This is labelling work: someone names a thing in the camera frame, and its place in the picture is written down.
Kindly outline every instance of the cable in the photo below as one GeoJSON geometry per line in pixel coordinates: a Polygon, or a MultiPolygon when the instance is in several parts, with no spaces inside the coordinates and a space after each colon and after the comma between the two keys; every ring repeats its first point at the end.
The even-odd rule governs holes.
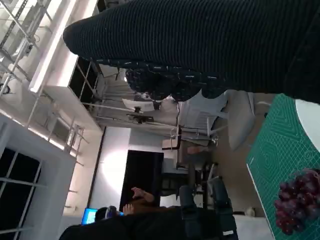
{"type": "Polygon", "coordinates": [[[39,40],[38,40],[38,41],[37,41],[37,40],[35,40],[35,42],[36,42],[36,43],[40,42],[41,38],[39,37],[39,35],[34,34],[34,36],[37,36],[37,37],[39,38],[39,40]]]}
{"type": "MultiPolygon", "coordinates": [[[[0,83],[0,91],[1,91],[1,89],[2,89],[2,87],[3,87],[3,83],[0,83]]],[[[4,95],[6,95],[6,94],[10,94],[11,93],[11,88],[7,85],[7,86],[5,86],[5,91],[3,92],[3,94],[4,95]]]]}

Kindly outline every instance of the grape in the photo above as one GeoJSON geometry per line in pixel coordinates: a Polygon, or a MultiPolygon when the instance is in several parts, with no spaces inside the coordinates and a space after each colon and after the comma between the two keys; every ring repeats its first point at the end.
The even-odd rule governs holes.
{"type": "Polygon", "coordinates": [[[286,227],[290,227],[297,224],[297,220],[293,217],[283,218],[282,221],[285,223],[286,227]]]}
{"type": "Polygon", "coordinates": [[[277,209],[275,211],[275,217],[279,219],[284,219],[287,217],[287,214],[284,211],[277,209]]]}
{"type": "Polygon", "coordinates": [[[284,222],[283,222],[281,219],[277,218],[277,219],[275,220],[275,225],[276,225],[278,228],[282,228],[282,227],[284,226],[284,222]]]}
{"type": "Polygon", "coordinates": [[[288,206],[291,210],[296,210],[299,207],[299,201],[297,199],[290,199],[288,206]]]}
{"type": "Polygon", "coordinates": [[[298,209],[297,211],[295,211],[294,217],[299,220],[304,220],[306,219],[306,213],[303,209],[298,209]]]}
{"type": "Polygon", "coordinates": [[[309,195],[307,194],[303,194],[303,193],[299,193],[296,198],[298,199],[299,203],[303,206],[307,206],[309,205],[310,203],[313,202],[313,198],[310,197],[309,195]]]}
{"type": "Polygon", "coordinates": [[[300,189],[300,186],[298,186],[295,181],[290,181],[289,184],[288,184],[288,191],[291,193],[291,194],[296,194],[298,189],[300,189]]]}
{"type": "Polygon", "coordinates": [[[278,195],[282,201],[288,201],[291,198],[290,194],[286,191],[280,191],[278,195]]]}
{"type": "Polygon", "coordinates": [[[293,231],[292,228],[290,228],[290,227],[282,228],[282,232],[283,232],[285,235],[292,235],[292,234],[294,233],[294,231],[293,231]]]}
{"type": "Polygon", "coordinates": [[[307,192],[307,193],[311,193],[313,195],[316,195],[319,192],[319,188],[312,182],[309,181],[307,182],[303,189],[307,192]]]}
{"type": "Polygon", "coordinates": [[[315,199],[315,203],[320,205],[320,194],[316,195],[314,199],[315,199]]]}
{"type": "Polygon", "coordinates": [[[302,222],[298,222],[296,225],[293,226],[293,229],[300,233],[303,230],[305,230],[305,225],[302,222]]]}
{"type": "Polygon", "coordinates": [[[277,209],[282,209],[283,207],[283,203],[280,199],[277,199],[274,201],[274,206],[277,208],[277,209]]]}
{"type": "Polygon", "coordinates": [[[287,182],[282,182],[282,183],[280,183],[280,189],[282,190],[282,191],[286,191],[286,190],[288,190],[289,189],[289,184],[287,183],[287,182]]]}
{"type": "Polygon", "coordinates": [[[308,213],[308,217],[311,220],[315,220],[320,216],[320,209],[318,208],[317,205],[312,204],[307,207],[307,213],[308,213]]]}
{"type": "Polygon", "coordinates": [[[294,180],[294,184],[297,186],[298,189],[305,185],[303,177],[301,175],[297,176],[294,180]]]}
{"type": "Polygon", "coordinates": [[[315,175],[312,173],[312,172],[308,172],[304,175],[302,175],[302,178],[301,178],[301,181],[304,183],[304,184],[307,184],[309,182],[314,182],[316,181],[316,177],[315,175]]]}

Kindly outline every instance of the fluorescent light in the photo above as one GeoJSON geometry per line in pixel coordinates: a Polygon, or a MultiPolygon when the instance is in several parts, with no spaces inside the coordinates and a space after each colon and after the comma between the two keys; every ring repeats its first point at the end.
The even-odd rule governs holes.
{"type": "Polygon", "coordinates": [[[69,5],[67,6],[66,11],[64,12],[64,15],[61,19],[61,21],[58,24],[58,28],[53,32],[53,37],[51,38],[51,45],[45,55],[45,58],[42,59],[39,66],[41,66],[40,71],[36,72],[34,74],[34,77],[32,79],[33,86],[30,87],[30,90],[34,93],[37,93],[40,86],[43,84],[43,81],[45,79],[45,75],[47,73],[47,70],[49,69],[50,62],[54,56],[54,53],[57,49],[57,46],[61,40],[62,34],[64,33],[64,30],[66,28],[66,25],[68,23],[68,20],[71,16],[71,13],[75,7],[77,0],[70,0],[69,5]]]}

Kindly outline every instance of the floor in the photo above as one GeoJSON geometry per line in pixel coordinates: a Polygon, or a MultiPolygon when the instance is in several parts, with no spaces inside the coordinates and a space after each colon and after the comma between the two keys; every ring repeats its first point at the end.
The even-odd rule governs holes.
{"type": "MultiPolygon", "coordinates": [[[[230,104],[232,104],[234,94],[228,98],[228,104],[223,110],[228,112],[230,104]]],[[[254,95],[254,102],[265,101],[271,103],[274,98],[273,94],[258,93],[254,95]]],[[[212,151],[212,159],[219,163],[218,174],[223,177],[228,195],[231,199],[234,211],[245,211],[249,207],[256,210],[257,217],[263,217],[264,212],[259,201],[259,197],[255,191],[253,182],[246,166],[246,157],[250,151],[250,145],[255,141],[257,134],[265,120],[264,113],[268,111],[268,106],[255,106],[255,122],[253,130],[247,137],[244,144],[237,150],[231,151],[228,139],[228,128],[218,133],[218,147],[212,151]]],[[[226,125],[226,120],[218,118],[214,124],[214,128],[226,125]]]]}

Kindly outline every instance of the white wall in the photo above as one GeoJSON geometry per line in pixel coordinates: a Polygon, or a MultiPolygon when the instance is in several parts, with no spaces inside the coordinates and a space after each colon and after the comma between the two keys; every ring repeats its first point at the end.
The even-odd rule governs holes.
{"type": "Polygon", "coordinates": [[[120,205],[131,129],[107,127],[95,177],[90,207],[120,205]]]}

